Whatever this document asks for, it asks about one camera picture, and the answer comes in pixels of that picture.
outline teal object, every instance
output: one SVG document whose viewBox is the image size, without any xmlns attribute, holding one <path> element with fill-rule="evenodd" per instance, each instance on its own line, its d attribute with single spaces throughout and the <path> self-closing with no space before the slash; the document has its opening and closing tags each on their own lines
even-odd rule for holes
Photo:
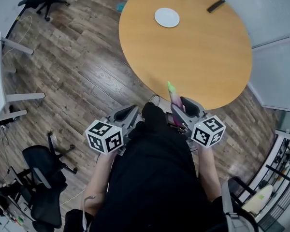
<svg viewBox="0 0 290 232">
<path fill-rule="evenodd" d="M 117 11 L 122 12 L 122 10 L 124 9 L 126 3 L 125 2 L 121 2 L 119 4 L 117 4 Z"/>
</svg>

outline wooden floor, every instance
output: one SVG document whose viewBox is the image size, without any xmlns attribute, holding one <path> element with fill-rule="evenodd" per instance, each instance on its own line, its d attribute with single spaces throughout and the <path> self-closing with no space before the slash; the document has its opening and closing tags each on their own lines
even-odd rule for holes
<svg viewBox="0 0 290 232">
<path fill-rule="evenodd" d="M 17 171 L 26 167 L 22 150 L 30 145 L 47 145 L 46 133 L 53 131 L 60 149 L 76 145 L 64 161 L 79 169 L 77 175 L 64 171 L 68 187 L 60 203 L 82 191 L 95 167 L 97 154 L 89 149 L 84 131 L 88 125 L 121 105 L 141 108 L 153 95 L 128 66 L 122 53 L 116 5 L 127 0 L 68 0 L 70 7 L 52 7 L 51 22 L 34 10 L 26 10 L 10 39 L 34 49 L 28 56 L 17 50 L 4 58 L 17 73 L 5 78 L 6 93 L 44 92 L 42 100 L 17 102 L 17 109 L 28 114 L 10 124 L 8 146 L 0 141 L 0 180 L 6 176 L 8 162 Z M 248 181 L 259 169 L 274 138 L 279 112 L 261 108 L 251 91 L 244 92 L 231 104 L 211 111 L 227 125 L 226 133 L 214 147 L 221 181 L 238 175 Z M 197 167 L 197 152 L 193 152 Z M 61 206 L 66 211 L 79 206 L 79 197 Z"/>
</svg>

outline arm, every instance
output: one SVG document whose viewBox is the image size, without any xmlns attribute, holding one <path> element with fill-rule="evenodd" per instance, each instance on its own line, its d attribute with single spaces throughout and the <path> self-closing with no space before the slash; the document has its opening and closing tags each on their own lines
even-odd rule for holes
<svg viewBox="0 0 290 232">
<path fill-rule="evenodd" d="M 198 147 L 199 153 L 199 180 L 206 193 L 207 199 L 212 202 L 221 196 L 221 186 L 218 179 L 212 148 Z"/>
<path fill-rule="evenodd" d="M 109 155 L 100 155 L 92 178 L 85 189 L 81 201 L 81 209 L 84 209 L 84 211 L 93 216 L 96 215 L 104 201 L 112 163 L 116 154 L 117 151 L 112 152 Z"/>
</svg>

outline white cable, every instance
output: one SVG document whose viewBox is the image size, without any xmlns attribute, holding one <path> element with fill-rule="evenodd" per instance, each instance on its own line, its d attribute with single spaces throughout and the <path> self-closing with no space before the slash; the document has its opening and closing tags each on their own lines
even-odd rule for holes
<svg viewBox="0 0 290 232">
<path fill-rule="evenodd" d="M 85 189 L 82 190 L 81 192 L 79 192 L 78 194 L 76 194 L 74 197 L 70 198 L 68 201 L 63 202 L 60 206 L 62 206 L 63 204 L 65 204 L 65 203 L 67 203 L 67 202 L 69 202 L 69 201 L 71 201 L 72 199 L 75 199 L 75 198 L 76 198 L 78 195 L 80 195 L 83 191 L 85 191 Z"/>
<path fill-rule="evenodd" d="M 24 19 L 20 20 L 18 19 L 20 22 L 22 22 L 23 20 L 27 19 L 28 17 L 31 18 L 31 22 L 30 22 L 30 26 L 27 30 L 27 32 L 24 34 L 24 36 L 20 39 L 20 41 L 18 42 L 18 44 L 24 39 L 24 37 L 26 36 L 26 34 L 29 32 L 29 29 L 31 28 L 31 24 L 32 24 L 32 17 L 30 15 L 28 15 L 27 17 L 25 17 Z M 5 55 L 7 55 L 10 51 L 14 50 L 14 47 L 11 50 L 8 50 L 2 57 L 2 59 L 5 57 Z"/>
</svg>

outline chair base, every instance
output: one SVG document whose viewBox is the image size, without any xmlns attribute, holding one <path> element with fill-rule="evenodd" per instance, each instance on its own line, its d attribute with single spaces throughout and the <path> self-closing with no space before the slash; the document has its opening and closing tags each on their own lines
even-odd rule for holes
<svg viewBox="0 0 290 232">
<path fill-rule="evenodd" d="M 67 6 L 69 6 L 70 4 L 65 1 L 65 0 L 48 0 L 46 1 L 38 10 L 37 10 L 37 14 L 40 15 L 41 14 L 41 10 L 43 8 L 46 7 L 46 12 L 45 12 L 45 15 L 44 15 L 44 19 L 45 21 L 50 21 L 50 17 L 48 16 L 48 13 L 49 13 L 49 10 L 50 10 L 50 7 L 53 3 L 65 3 Z"/>
</svg>

